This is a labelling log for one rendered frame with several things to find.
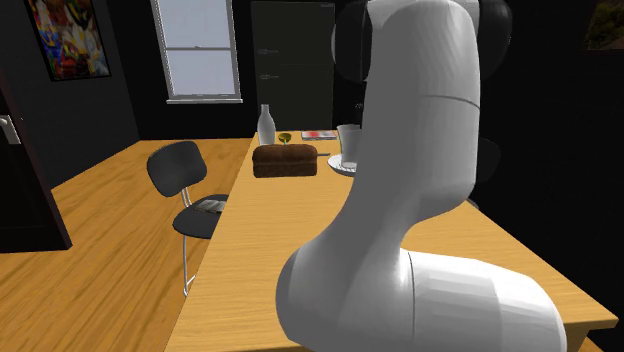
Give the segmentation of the colourful wall picture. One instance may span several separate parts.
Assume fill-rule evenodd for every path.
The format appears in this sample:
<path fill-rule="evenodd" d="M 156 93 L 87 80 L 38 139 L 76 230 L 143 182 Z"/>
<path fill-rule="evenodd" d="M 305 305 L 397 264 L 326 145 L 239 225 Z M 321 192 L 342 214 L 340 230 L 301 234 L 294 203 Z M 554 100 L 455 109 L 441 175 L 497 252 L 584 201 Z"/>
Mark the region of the colourful wall picture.
<path fill-rule="evenodd" d="M 24 0 L 52 81 L 111 75 L 92 0 Z"/>

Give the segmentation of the wooden table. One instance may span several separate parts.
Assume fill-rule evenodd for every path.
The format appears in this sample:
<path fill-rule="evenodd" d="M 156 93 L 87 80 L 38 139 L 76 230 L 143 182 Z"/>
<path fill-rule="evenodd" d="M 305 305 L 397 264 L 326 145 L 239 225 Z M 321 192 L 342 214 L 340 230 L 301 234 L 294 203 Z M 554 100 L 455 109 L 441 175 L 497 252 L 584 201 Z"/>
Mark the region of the wooden table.
<path fill-rule="evenodd" d="M 349 177 L 321 159 L 312 177 L 256 178 L 245 156 L 164 352 L 309 352 L 278 322 L 276 284 L 290 255 L 335 217 Z M 495 222 L 464 202 L 404 237 L 407 250 L 474 258 L 532 277 L 555 303 L 568 352 L 618 318 Z"/>

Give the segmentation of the brown bread loaf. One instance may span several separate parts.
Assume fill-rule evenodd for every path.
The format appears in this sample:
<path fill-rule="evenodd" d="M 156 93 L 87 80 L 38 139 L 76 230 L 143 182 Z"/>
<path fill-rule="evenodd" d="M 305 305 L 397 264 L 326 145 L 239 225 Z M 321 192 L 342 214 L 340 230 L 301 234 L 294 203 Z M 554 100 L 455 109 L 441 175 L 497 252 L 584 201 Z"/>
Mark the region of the brown bread loaf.
<path fill-rule="evenodd" d="M 318 152 L 307 144 L 262 145 L 252 154 L 256 178 L 302 177 L 317 174 Z"/>

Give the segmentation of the white plate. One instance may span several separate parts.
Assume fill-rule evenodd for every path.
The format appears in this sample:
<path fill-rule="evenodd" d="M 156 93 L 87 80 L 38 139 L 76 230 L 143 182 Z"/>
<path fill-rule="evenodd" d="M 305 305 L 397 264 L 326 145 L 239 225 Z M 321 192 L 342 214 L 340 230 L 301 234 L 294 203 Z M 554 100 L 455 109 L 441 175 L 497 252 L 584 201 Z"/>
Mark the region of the white plate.
<path fill-rule="evenodd" d="M 349 177 L 355 176 L 357 164 L 355 162 L 343 163 L 341 154 L 330 156 L 327 160 L 327 163 L 330 168 L 338 174 Z"/>

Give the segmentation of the black chair with metal legs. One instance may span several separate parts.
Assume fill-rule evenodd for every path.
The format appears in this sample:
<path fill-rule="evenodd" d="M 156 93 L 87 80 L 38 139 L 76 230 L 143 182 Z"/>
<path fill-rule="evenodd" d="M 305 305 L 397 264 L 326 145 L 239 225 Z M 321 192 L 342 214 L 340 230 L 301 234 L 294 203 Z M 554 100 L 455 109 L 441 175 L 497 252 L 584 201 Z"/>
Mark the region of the black chair with metal legs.
<path fill-rule="evenodd" d="M 161 195 L 168 198 L 180 195 L 183 201 L 184 209 L 174 218 L 172 226 L 183 236 L 183 294 L 187 297 L 189 285 L 195 279 L 187 271 L 187 238 L 211 239 L 229 196 L 213 194 L 197 201 L 190 199 L 188 188 L 207 175 L 205 161 L 193 141 L 175 142 L 157 149 L 149 156 L 146 170 Z"/>

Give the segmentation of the black refrigerator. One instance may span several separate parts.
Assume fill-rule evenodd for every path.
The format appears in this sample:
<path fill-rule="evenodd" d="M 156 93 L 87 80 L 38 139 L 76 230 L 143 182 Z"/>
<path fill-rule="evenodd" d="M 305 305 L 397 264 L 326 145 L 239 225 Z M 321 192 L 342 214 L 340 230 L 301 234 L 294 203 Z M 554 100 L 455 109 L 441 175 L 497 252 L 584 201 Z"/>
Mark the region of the black refrigerator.
<path fill-rule="evenodd" d="M 332 127 L 335 6 L 253 1 L 251 20 L 258 102 L 280 131 Z"/>

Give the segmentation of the dark framed wall picture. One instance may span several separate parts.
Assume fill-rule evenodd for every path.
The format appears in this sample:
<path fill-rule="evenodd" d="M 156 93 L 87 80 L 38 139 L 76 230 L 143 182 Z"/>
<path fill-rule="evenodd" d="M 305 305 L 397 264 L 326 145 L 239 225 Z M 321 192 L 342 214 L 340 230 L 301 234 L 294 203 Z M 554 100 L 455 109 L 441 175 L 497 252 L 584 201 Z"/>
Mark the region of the dark framed wall picture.
<path fill-rule="evenodd" d="M 582 48 L 624 51 L 624 0 L 596 0 Z"/>

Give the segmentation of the clear glass cup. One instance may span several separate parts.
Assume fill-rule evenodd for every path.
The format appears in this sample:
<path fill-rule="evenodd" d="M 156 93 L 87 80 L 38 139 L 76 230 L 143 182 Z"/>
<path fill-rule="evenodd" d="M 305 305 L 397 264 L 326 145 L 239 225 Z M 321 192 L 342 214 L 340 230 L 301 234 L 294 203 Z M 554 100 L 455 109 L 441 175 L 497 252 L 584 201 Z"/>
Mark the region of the clear glass cup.
<path fill-rule="evenodd" d="M 355 168 L 357 165 L 361 126 L 358 124 L 343 124 L 337 127 L 337 131 L 341 146 L 341 165 L 345 168 Z"/>

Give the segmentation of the white framed window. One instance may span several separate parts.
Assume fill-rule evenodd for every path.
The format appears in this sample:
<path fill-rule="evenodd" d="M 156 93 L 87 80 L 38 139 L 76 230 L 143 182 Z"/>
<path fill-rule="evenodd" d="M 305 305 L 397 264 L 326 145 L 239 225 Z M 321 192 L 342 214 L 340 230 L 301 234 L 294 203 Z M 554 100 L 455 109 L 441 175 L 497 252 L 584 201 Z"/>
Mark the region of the white framed window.
<path fill-rule="evenodd" d="M 242 102 L 232 0 L 150 0 L 169 105 Z"/>

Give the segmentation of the clear glass bottle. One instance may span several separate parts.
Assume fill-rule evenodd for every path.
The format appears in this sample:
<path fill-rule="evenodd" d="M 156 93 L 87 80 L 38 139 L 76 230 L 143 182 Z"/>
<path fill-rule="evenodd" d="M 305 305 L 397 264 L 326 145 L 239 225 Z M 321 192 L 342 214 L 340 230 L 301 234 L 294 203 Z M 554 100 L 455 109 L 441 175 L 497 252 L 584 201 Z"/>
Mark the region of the clear glass bottle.
<path fill-rule="evenodd" d="M 258 141 L 261 146 L 275 143 L 276 127 L 270 114 L 270 105 L 262 104 L 257 122 Z"/>

